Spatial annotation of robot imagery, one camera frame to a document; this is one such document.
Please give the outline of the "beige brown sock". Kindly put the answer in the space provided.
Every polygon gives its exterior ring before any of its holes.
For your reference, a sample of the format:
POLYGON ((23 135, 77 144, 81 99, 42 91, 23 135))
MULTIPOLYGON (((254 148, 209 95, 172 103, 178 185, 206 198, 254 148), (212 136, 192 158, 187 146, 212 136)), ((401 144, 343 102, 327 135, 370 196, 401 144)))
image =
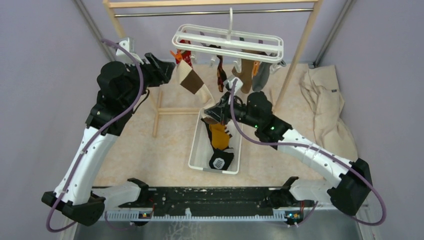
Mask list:
POLYGON ((184 60, 176 68, 177 80, 180 86, 196 97, 203 109, 213 107, 216 101, 201 77, 184 60))

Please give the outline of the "mustard striped sock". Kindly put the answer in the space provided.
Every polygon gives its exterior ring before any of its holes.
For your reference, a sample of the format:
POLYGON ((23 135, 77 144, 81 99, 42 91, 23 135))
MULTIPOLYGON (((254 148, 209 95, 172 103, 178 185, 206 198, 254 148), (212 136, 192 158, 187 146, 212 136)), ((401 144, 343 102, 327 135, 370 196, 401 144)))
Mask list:
POLYGON ((226 132, 225 125, 220 123, 210 124, 208 128, 211 133, 210 141, 213 148, 223 151, 229 147, 230 135, 226 132))

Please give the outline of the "black blue sock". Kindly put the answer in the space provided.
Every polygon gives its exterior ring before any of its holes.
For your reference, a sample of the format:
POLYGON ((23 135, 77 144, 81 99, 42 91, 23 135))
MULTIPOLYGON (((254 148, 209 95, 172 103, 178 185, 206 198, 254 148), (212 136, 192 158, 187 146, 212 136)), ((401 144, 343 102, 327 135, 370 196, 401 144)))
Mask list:
POLYGON ((210 160, 208 161, 209 167, 214 170, 222 170, 222 171, 228 170, 228 168, 230 167, 235 157, 234 148, 230 146, 230 140, 232 138, 230 131, 228 130, 226 126, 226 132, 230 136, 229 146, 225 150, 215 149, 212 147, 212 144, 211 144, 212 134, 211 134, 211 131, 209 130, 210 124, 206 122, 204 118, 202 118, 201 121, 204 123, 206 127, 207 137, 209 139, 209 143, 212 148, 212 156, 210 157, 210 160))

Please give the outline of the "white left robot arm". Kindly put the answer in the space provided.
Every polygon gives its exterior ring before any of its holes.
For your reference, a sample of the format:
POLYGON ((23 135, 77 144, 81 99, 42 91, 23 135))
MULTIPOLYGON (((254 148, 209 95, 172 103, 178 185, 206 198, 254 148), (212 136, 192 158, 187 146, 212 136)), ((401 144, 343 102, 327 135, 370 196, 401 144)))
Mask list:
POLYGON ((61 183, 41 200, 74 222, 92 226, 106 212, 124 204, 144 207, 150 202, 149 186, 136 178, 103 189, 94 180, 111 147, 135 112, 140 95, 167 84, 176 64, 146 53, 134 64, 111 61, 97 76, 96 103, 85 122, 81 144, 61 183))

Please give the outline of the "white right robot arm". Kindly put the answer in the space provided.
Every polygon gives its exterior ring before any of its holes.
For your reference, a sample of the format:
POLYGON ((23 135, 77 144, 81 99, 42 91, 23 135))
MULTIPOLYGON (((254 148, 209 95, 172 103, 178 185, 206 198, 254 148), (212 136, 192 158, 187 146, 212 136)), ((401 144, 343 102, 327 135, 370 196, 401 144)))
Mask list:
POLYGON ((303 200, 331 203, 342 213, 355 216, 371 192, 369 164, 361 158, 349 160, 337 156, 308 140, 275 116, 272 107, 262 91, 249 94, 245 103, 226 92, 204 113, 221 124, 236 120, 238 124, 255 128, 260 145, 295 157, 324 178, 316 182, 294 178, 281 193, 284 204, 295 206, 303 200))

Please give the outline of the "red white patterned sock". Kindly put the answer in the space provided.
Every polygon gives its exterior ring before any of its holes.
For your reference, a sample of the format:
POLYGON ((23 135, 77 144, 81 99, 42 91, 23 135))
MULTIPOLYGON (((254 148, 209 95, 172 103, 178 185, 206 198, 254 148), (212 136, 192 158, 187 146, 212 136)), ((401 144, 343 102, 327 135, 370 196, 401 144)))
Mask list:
MULTIPOLYGON (((187 44, 187 45, 190 45, 191 44, 191 42, 189 40, 185 40, 185 39, 180 40, 179 43, 187 44)), ((191 60, 192 52, 190 50, 181 50, 181 49, 179 51, 180 51, 180 55, 181 55, 182 59, 191 68, 193 68, 193 64, 192 64, 192 60, 191 60)))

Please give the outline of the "tan brown sock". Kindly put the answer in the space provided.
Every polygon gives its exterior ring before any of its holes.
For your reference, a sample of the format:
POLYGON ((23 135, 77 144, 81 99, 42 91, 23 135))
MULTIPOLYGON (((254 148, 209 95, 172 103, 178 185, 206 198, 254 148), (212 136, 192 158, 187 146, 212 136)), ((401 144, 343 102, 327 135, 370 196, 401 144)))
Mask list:
POLYGON ((252 88, 254 63, 254 60, 241 59, 241 72, 237 72, 235 67, 231 70, 231 73, 242 81, 241 92, 244 94, 248 94, 252 88))

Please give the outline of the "white plastic basket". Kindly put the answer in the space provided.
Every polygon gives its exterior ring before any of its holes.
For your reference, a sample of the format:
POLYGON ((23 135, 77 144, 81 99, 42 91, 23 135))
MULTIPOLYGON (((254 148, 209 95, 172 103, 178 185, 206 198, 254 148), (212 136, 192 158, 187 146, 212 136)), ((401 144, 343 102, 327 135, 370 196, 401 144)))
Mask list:
POLYGON ((188 167, 209 173, 236 175, 239 173, 242 137, 233 121, 226 126, 211 127, 197 117, 188 167))

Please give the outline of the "grey sock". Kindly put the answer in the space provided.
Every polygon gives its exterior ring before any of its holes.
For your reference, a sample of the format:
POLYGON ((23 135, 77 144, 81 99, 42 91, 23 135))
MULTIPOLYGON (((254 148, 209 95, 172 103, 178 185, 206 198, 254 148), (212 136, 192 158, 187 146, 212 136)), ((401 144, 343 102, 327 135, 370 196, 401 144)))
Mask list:
POLYGON ((261 62, 256 75, 252 78, 252 90, 254 92, 260 92, 267 84, 270 76, 271 63, 261 62))

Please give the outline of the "beige cloth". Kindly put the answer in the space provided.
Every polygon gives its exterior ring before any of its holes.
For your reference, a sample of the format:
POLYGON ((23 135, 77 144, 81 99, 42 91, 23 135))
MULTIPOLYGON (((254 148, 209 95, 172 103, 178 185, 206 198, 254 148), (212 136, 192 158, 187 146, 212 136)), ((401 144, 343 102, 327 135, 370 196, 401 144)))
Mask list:
POLYGON ((314 114, 316 143, 337 156, 356 161, 358 151, 355 140, 341 119, 345 100, 335 66, 308 69, 300 80, 300 90, 314 114))

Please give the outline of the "metal hanging rod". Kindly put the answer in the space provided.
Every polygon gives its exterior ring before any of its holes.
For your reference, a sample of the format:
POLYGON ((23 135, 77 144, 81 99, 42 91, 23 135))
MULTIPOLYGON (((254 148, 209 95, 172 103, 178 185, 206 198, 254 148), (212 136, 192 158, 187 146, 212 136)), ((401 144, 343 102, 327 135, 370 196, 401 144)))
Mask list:
POLYGON ((125 13, 115 14, 116 18, 132 17, 168 17, 168 16, 196 16, 196 15, 227 15, 227 14, 262 14, 262 13, 309 13, 312 8, 286 8, 286 9, 261 9, 261 10, 220 10, 220 11, 188 11, 188 12, 168 12, 168 13, 125 13))

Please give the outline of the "white clip hanger frame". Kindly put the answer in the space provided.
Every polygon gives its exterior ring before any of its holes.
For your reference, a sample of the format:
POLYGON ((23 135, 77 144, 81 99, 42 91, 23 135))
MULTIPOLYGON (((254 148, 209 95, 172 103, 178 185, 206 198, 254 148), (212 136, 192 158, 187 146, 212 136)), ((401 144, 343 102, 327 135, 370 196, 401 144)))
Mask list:
POLYGON ((233 29, 234 11, 229 9, 229 26, 216 28, 183 24, 171 42, 178 50, 187 50, 236 59, 276 64, 284 58, 284 41, 268 34, 233 29))

